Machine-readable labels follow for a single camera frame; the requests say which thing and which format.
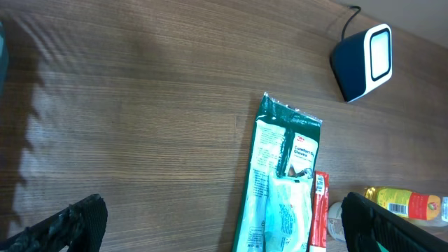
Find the red snack stick packet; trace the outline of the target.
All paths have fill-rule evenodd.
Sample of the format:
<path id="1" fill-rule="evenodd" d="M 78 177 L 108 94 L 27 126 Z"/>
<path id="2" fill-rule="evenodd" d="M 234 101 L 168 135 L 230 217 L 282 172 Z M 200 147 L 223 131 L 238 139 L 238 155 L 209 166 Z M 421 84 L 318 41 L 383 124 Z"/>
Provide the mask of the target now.
<path id="1" fill-rule="evenodd" d="M 309 234 L 309 252 L 326 252 L 329 174 L 315 172 L 313 216 Z"/>

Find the yellow oil bottle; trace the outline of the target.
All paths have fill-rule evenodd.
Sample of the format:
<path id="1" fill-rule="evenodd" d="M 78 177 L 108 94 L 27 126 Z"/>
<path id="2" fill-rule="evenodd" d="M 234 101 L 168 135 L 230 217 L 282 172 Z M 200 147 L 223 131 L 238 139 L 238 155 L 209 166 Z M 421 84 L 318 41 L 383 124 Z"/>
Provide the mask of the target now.
<path id="1" fill-rule="evenodd" d="M 369 187 L 364 196 L 414 225 L 447 227 L 447 197 L 386 186 Z"/>

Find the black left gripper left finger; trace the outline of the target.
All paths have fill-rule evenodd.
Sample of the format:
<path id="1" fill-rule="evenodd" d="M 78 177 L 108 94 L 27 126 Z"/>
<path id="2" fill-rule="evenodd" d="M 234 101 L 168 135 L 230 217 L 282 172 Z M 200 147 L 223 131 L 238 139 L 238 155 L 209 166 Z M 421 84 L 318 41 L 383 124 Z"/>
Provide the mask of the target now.
<path id="1" fill-rule="evenodd" d="M 4 252 L 98 252 L 106 231 L 104 199 L 92 194 L 1 242 Z"/>

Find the green glove package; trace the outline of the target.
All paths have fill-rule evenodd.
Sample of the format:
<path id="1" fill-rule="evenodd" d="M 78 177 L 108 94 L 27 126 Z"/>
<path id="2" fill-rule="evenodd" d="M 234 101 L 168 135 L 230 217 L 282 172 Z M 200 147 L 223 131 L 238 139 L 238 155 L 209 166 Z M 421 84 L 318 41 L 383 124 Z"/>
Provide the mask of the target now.
<path id="1" fill-rule="evenodd" d="M 233 251 L 306 251 L 321 120 L 264 94 Z"/>

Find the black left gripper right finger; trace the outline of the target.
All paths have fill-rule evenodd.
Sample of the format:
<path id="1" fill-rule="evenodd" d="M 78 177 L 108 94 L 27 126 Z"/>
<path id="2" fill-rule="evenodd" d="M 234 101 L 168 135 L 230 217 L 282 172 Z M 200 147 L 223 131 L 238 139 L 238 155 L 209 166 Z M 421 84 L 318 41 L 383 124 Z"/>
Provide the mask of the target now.
<path id="1" fill-rule="evenodd" d="M 447 252 L 447 242 L 350 192 L 342 201 L 348 252 Z"/>

